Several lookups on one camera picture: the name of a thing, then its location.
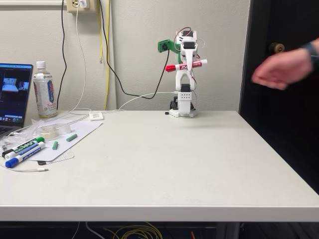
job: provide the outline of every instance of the laptop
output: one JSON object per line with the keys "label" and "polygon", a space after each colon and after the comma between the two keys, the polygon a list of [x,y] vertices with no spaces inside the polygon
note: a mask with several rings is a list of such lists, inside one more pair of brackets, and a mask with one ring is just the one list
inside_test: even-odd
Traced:
{"label": "laptop", "polygon": [[32,65],[0,63],[0,138],[23,127]]}

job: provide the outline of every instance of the laptop screen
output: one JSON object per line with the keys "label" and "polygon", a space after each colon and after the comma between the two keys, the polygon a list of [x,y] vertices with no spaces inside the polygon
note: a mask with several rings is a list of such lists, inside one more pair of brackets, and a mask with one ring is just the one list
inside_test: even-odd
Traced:
{"label": "laptop screen", "polygon": [[0,124],[23,126],[32,65],[0,63]]}

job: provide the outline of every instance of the human hand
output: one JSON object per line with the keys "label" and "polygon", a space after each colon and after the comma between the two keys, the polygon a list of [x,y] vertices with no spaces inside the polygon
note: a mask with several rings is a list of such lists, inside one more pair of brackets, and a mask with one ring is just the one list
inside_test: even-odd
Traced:
{"label": "human hand", "polygon": [[313,70],[309,52],[304,48],[283,52],[267,58],[254,72],[254,83],[284,90],[301,81]]}

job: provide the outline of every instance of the yellow cable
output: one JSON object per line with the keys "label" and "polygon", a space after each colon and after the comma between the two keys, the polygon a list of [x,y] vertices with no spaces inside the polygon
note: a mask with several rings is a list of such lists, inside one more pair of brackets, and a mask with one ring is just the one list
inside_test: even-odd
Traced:
{"label": "yellow cable", "polygon": [[138,228],[131,229],[130,231],[125,232],[124,235],[121,237],[121,239],[127,239],[127,237],[129,237],[131,234],[138,234],[138,235],[143,236],[145,239],[149,239],[148,236],[146,235],[146,234],[148,234],[148,235],[150,235],[151,239],[153,239],[152,235],[149,232],[153,233],[156,236],[156,239],[158,239],[158,238],[162,239],[162,235],[159,232],[159,230],[156,227],[154,227],[152,224],[150,224],[148,222],[146,222],[146,223],[149,224],[149,226],[147,226],[147,225],[124,226],[124,227],[119,228],[115,233],[111,231],[113,233],[113,239],[115,237],[119,238],[117,234],[120,230],[122,230],[124,228],[131,228],[131,227],[138,227]]}
{"label": "yellow cable", "polygon": [[[109,42],[109,19],[110,19],[110,0],[106,0],[106,39]],[[109,93],[109,67],[107,67],[107,76],[106,76],[106,93],[105,93],[105,101],[104,101],[104,109],[106,110],[107,100]]]}
{"label": "yellow cable", "polygon": [[108,231],[108,232],[111,232],[114,236],[117,237],[117,239],[120,239],[118,235],[116,235],[112,230],[110,229],[107,229],[107,228],[103,228],[104,230]]}
{"label": "yellow cable", "polygon": [[159,238],[160,238],[160,239],[163,239],[161,233],[159,232],[159,230],[158,230],[156,227],[154,227],[154,226],[153,226],[152,224],[150,224],[149,222],[145,222],[145,223],[149,224],[152,228],[154,228],[154,230],[159,234]]}

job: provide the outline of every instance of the red marker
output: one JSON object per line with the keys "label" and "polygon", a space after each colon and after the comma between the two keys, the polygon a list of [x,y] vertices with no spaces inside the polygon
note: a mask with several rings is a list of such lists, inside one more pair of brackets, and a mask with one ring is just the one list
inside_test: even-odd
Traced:
{"label": "red marker", "polygon": [[[193,62],[193,67],[200,67],[204,64],[207,64],[207,60],[200,60],[200,61],[194,61]],[[178,64],[178,65],[166,65],[165,66],[165,70],[167,72],[170,71],[180,71],[180,70],[187,70],[187,63],[182,63],[182,64]]]}

